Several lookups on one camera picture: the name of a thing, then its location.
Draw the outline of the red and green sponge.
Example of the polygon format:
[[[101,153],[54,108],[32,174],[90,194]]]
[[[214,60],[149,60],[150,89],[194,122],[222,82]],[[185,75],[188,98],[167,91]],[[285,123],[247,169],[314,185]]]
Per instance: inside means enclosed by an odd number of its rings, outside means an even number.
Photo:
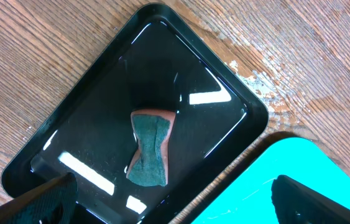
[[[137,150],[129,164],[126,177],[143,187],[168,184],[168,144],[176,113],[144,109],[131,113],[131,124]]]

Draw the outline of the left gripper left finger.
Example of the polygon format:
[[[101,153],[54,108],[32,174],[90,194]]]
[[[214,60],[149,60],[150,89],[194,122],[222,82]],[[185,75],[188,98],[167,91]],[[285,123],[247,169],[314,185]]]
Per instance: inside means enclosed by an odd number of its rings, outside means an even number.
[[[0,206],[0,223],[70,222],[76,206],[75,175],[56,177]]]

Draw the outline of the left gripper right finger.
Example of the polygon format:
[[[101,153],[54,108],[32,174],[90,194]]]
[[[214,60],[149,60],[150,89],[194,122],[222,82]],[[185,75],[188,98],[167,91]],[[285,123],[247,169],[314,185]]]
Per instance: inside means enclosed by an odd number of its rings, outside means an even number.
[[[350,209],[286,175],[273,181],[271,191],[280,224],[350,224]]]

